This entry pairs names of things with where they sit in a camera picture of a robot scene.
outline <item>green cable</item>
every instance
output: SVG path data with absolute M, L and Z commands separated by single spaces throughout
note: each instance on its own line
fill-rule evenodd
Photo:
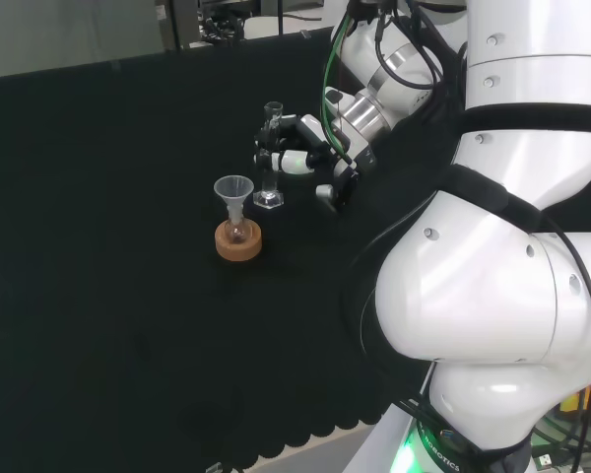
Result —
M 326 111 L 326 84 L 328 84 L 328 73 L 331 70 L 331 65 L 333 64 L 333 59 L 335 59 L 335 54 L 337 54 L 337 48 L 342 42 L 342 38 L 346 33 L 349 22 L 350 18 L 347 17 L 346 20 L 344 20 L 344 23 L 341 25 L 339 34 L 337 34 L 337 37 L 335 38 L 331 54 L 328 57 L 328 62 L 326 63 L 326 70 L 324 71 L 324 83 L 322 84 L 322 126 L 328 131 L 328 136 L 331 139 L 331 146 L 333 146 L 335 151 L 340 152 L 342 156 L 344 156 L 344 147 L 339 143 L 337 138 L 335 138 L 335 135 L 331 129 L 331 125 L 328 121 L 328 115 Z

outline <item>white wall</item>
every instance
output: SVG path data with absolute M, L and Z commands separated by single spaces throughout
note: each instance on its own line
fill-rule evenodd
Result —
M 0 0 L 0 76 L 163 50 L 154 0 Z

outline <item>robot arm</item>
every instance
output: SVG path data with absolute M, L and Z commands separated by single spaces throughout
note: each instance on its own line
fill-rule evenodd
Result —
M 591 0 L 470 0 L 468 18 L 467 110 L 498 121 L 508 104 L 530 123 L 525 107 L 591 108 Z M 455 164 L 538 209 L 591 179 L 591 130 L 499 129 L 484 116 Z M 569 237 L 591 275 L 591 234 Z M 391 345 L 438 362 L 432 406 L 482 449 L 523 441 L 591 382 L 591 300 L 554 234 L 529 235 L 440 191 L 387 256 L 375 297 Z
M 285 117 L 281 124 L 287 133 L 295 132 L 299 136 L 306 151 L 287 149 L 274 154 L 271 164 L 260 164 L 289 174 L 307 174 L 320 164 L 330 164 L 334 181 L 318 186 L 316 194 L 336 209 L 348 201 L 361 175 L 375 165 L 372 143 L 415 113 L 432 94 L 431 89 L 399 84 L 381 66 L 375 53 L 378 23 L 378 19 L 358 22 L 341 47 L 341 61 L 361 81 L 363 89 L 354 96 L 330 87 L 325 91 L 327 108 L 334 116 L 331 128 L 347 158 L 342 159 L 330 147 L 320 122 L 306 115 Z M 434 73 L 410 40 L 394 26 L 385 29 L 380 50 L 393 74 L 410 83 L 432 87 Z M 435 67 L 440 68 L 435 55 L 430 51 L 427 54 Z

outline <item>glass cylinder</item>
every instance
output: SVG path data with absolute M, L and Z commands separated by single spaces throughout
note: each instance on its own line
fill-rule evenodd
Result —
M 259 153 L 265 155 L 266 163 L 273 163 L 272 154 L 280 152 L 280 120 L 283 117 L 283 105 L 270 101 L 265 105 L 265 126 L 259 142 Z M 273 166 L 261 170 L 261 190 L 254 194 L 254 203 L 266 209 L 283 204 L 283 194 L 278 190 L 278 172 Z

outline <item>black table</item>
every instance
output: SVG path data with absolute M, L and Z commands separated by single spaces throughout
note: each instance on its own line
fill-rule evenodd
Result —
M 315 201 L 322 177 L 285 180 L 283 208 L 246 206 L 256 260 L 214 250 L 214 181 L 253 175 L 265 102 L 316 113 L 328 36 L 0 79 L 0 472 L 247 467 L 379 419 L 391 389 L 337 295 L 353 255 L 430 194 L 451 127 L 396 130 L 341 216 Z M 590 201 L 591 185 L 554 215 L 590 231 Z M 413 386 L 424 370 L 398 367 Z

